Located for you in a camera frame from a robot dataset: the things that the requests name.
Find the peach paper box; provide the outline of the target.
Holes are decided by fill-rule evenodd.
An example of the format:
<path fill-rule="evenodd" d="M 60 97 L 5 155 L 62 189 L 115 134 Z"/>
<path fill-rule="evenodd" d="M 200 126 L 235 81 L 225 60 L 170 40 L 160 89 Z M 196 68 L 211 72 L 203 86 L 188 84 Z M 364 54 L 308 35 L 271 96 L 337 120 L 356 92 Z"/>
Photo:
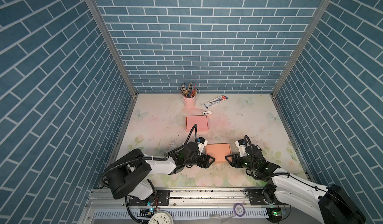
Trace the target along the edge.
<path fill-rule="evenodd" d="M 229 143 L 208 144 L 205 152 L 215 159 L 214 164 L 227 164 L 225 157 L 232 154 Z"/>

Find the pink paper box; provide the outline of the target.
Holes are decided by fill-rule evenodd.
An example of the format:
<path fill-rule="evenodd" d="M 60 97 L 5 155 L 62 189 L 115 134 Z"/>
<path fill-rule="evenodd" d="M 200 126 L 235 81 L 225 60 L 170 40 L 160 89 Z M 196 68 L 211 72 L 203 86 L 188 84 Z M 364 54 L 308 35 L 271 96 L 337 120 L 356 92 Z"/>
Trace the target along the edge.
<path fill-rule="evenodd" d="M 194 125 L 197 125 L 198 132 L 209 130 L 208 118 L 204 115 L 186 116 L 186 131 L 189 132 Z"/>

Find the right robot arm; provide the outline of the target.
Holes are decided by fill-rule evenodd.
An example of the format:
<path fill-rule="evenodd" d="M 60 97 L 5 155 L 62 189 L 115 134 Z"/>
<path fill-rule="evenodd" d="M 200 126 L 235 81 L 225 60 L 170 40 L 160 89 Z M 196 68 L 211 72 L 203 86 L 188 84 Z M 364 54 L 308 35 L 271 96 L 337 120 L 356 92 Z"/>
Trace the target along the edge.
<path fill-rule="evenodd" d="M 243 168 L 254 180 L 266 185 L 261 192 L 248 189 L 251 201 L 263 198 L 267 205 L 289 205 L 322 224 L 364 224 L 366 217 L 348 194 L 338 185 L 316 184 L 293 175 L 267 161 L 256 145 L 238 147 L 239 154 L 225 157 L 234 168 Z"/>

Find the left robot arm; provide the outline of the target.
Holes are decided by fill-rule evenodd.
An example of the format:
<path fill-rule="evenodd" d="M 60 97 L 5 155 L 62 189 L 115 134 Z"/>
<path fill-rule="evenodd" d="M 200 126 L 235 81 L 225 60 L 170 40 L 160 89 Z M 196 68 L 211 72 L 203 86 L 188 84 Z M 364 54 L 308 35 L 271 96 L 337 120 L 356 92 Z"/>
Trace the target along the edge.
<path fill-rule="evenodd" d="M 164 157 L 146 156 L 141 149 L 134 149 L 108 166 L 100 182 L 111 190 L 115 200 L 130 196 L 149 206 L 158 198 L 158 192 L 147 176 L 174 175 L 193 166 L 209 168 L 215 158 L 203 153 L 206 146 L 207 141 L 198 138 L 197 142 L 183 144 Z"/>

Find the blue white pen box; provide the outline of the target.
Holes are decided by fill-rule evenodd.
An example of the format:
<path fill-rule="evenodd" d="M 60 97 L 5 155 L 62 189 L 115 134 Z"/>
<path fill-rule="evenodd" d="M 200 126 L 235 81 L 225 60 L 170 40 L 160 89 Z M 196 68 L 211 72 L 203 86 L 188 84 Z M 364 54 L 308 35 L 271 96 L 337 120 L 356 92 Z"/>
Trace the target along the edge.
<path fill-rule="evenodd" d="M 205 106 L 206 109 L 210 109 L 210 108 L 212 108 L 212 107 L 214 107 L 214 106 L 216 106 L 216 105 L 218 105 L 218 104 L 220 104 L 220 103 L 222 103 L 222 102 L 224 102 L 226 100 L 228 100 L 228 97 L 225 96 L 225 95 L 221 95 L 221 96 L 219 96 L 219 97 L 217 97 L 217 98 L 215 98 L 213 100 L 210 100 L 210 101 L 206 102 L 204 104 L 204 106 Z"/>

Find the purple tape roll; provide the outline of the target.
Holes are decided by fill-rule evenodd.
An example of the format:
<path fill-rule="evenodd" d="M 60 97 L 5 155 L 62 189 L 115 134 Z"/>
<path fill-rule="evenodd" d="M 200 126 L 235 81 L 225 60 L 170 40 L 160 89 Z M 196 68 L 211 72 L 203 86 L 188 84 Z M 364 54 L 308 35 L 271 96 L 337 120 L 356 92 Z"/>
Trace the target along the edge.
<path fill-rule="evenodd" d="M 241 203 L 234 204 L 233 212 L 236 217 L 243 217 L 245 215 L 244 204 L 241 204 Z"/>

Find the pink pencil bucket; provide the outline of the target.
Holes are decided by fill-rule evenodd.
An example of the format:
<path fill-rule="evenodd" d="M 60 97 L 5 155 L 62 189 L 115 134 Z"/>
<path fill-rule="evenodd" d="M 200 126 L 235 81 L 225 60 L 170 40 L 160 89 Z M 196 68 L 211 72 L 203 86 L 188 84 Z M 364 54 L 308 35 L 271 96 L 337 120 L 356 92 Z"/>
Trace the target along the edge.
<path fill-rule="evenodd" d="M 192 95 L 191 97 L 183 96 L 183 102 L 185 108 L 194 108 L 196 105 L 196 94 Z"/>

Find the coloured pencils bundle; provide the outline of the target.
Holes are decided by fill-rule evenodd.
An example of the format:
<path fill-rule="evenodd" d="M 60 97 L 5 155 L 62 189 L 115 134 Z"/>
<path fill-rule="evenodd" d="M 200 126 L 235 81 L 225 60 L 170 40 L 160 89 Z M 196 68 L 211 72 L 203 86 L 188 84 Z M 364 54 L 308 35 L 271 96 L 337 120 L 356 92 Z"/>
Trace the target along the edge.
<path fill-rule="evenodd" d="M 197 95 L 198 88 L 196 88 L 193 82 L 189 82 L 188 84 L 181 84 L 179 87 L 180 93 L 185 98 L 193 98 Z"/>

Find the white round clock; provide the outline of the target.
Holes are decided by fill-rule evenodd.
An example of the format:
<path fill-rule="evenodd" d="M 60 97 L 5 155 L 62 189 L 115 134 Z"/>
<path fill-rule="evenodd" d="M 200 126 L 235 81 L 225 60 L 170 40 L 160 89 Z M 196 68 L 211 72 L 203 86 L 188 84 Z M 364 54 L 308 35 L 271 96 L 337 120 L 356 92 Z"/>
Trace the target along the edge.
<path fill-rule="evenodd" d="M 174 219 L 169 212 L 159 211 L 153 214 L 148 224 L 174 224 Z"/>

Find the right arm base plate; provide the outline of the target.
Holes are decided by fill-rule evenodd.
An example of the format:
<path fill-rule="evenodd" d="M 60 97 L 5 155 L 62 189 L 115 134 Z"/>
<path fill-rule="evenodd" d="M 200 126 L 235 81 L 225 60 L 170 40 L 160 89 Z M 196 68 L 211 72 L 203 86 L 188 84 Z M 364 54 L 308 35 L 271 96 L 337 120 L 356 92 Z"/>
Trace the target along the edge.
<path fill-rule="evenodd" d="M 282 202 L 279 202 L 275 195 L 272 194 L 269 189 L 245 189 L 244 194 L 249 198 L 250 204 L 255 205 L 269 205 L 269 206 L 279 206 L 285 205 Z"/>

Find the metal base rail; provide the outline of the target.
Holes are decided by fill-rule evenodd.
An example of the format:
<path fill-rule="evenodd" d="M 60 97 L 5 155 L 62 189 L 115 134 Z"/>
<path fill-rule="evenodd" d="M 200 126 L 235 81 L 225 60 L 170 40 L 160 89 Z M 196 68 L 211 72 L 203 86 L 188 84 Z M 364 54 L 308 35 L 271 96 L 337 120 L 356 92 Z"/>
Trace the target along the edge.
<path fill-rule="evenodd" d="M 168 206 L 137 207 L 129 206 L 129 199 L 115 200 L 107 189 L 94 189 L 81 214 L 79 223 L 91 224 L 96 220 L 138 220 L 148 221 L 153 214 L 166 211 L 171 214 L 174 222 L 181 221 L 226 221 L 239 220 L 266 220 L 278 222 L 288 217 L 293 207 L 289 205 L 251 205 L 249 198 L 244 194 L 245 189 L 261 187 L 228 187 L 228 188 L 160 188 L 170 190 Z M 245 215 L 236 217 L 233 206 L 236 203 L 244 204 Z"/>

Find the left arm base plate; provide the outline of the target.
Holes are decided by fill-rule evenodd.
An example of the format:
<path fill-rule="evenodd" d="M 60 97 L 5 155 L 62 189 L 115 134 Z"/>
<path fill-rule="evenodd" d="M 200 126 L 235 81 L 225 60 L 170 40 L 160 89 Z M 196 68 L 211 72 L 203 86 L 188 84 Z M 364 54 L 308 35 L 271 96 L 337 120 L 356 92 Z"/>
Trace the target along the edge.
<path fill-rule="evenodd" d="M 140 200 L 137 197 L 130 197 L 129 206 L 137 207 L 154 207 L 154 206 L 168 206 L 170 201 L 170 190 L 157 190 L 151 194 L 147 199 Z"/>

